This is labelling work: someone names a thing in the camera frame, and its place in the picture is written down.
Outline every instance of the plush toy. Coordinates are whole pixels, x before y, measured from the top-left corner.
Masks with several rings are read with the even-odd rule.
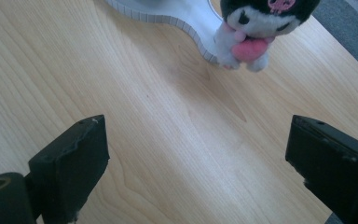
[[[223,19],[214,40],[217,61],[226,69],[241,63],[258,72],[269,63],[268,48],[278,35],[306,21],[320,0],[221,0]]]

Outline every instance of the wood grain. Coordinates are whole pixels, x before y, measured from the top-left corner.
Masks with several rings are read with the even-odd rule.
[[[97,114],[112,159],[78,223],[324,223],[284,160],[290,121],[358,139],[358,63],[314,18],[254,74],[104,0],[0,0],[0,174]]]

